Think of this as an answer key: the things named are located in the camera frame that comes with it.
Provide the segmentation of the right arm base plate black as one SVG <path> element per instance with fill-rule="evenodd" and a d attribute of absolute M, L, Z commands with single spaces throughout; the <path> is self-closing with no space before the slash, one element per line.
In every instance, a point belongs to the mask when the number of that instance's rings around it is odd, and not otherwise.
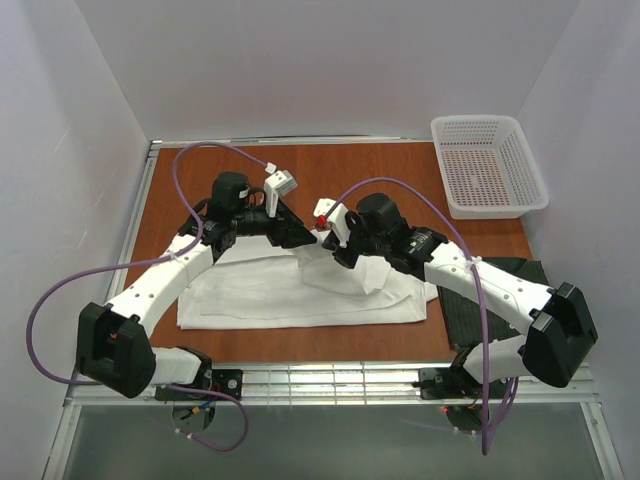
<path fill-rule="evenodd" d="M 482 385 L 461 369 L 422 368 L 412 387 L 423 400 L 468 399 L 480 400 Z"/>

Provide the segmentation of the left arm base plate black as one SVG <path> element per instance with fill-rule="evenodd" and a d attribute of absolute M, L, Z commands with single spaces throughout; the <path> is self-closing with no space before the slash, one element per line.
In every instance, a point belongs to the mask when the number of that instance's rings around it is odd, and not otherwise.
<path fill-rule="evenodd" d="M 242 396 L 243 371 L 240 369 L 212 369 L 199 373 L 196 380 L 185 388 L 215 391 L 240 400 Z M 197 393 L 185 393 L 157 387 L 154 399 L 158 401 L 194 401 L 204 402 L 211 396 Z"/>

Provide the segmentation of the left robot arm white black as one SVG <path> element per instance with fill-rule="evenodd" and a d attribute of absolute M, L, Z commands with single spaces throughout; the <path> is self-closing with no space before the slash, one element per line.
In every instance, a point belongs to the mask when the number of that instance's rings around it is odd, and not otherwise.
<path fill-rule="evenodd" d="M 154 348 L 150 338 L 168 308 L 238 237 L 263 236 L 283 249 L 315 243 L 282 201 L 296 186 L 286 170 L 271 173 L 260 188 L 243 174 L 220 174 L 210 197 L 194 207 L 172 239 L 163 262 L 150 266 L 106 304 L 83 308 L 76 342 L 79 373 L 127 398 L 150 385 L 211 389 L 209 356 L 187 347 Z"/>

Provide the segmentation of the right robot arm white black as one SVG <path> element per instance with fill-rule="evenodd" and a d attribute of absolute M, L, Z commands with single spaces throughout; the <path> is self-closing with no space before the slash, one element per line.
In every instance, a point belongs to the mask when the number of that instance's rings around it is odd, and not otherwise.
<path fill-rule="evenodd" d="M 479 258 L 468 260 L 446 236 L 411 227 L 396 204 L 376 193 L 349 210 L 331 199 L 317 202 L 314 217 L 331 232 L 324 248 L 352 269 L 362 256 L 384 258 L 394 270 L 453 291 L 512 325 L 517 336 L 477 344 L 459 353 L 451 377 L 469 394 L 484 381 L 533 376 L 564 388 L 597 341 L 597 331 L 582 291 L 563 283 L 551 288 L 509 274 Z"/>

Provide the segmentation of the white long sleeve shirt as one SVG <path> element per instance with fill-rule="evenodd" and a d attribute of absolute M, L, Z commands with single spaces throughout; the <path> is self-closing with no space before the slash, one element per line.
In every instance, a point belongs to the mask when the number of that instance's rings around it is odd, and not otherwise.
<path fill-rule="evenodd" d="M 242 237 L 179 297 L 182 330 L 282 329 L 419 322 L 434 285 L 380 257 L 340 266 L 319 243 L 285 250 Z"/>

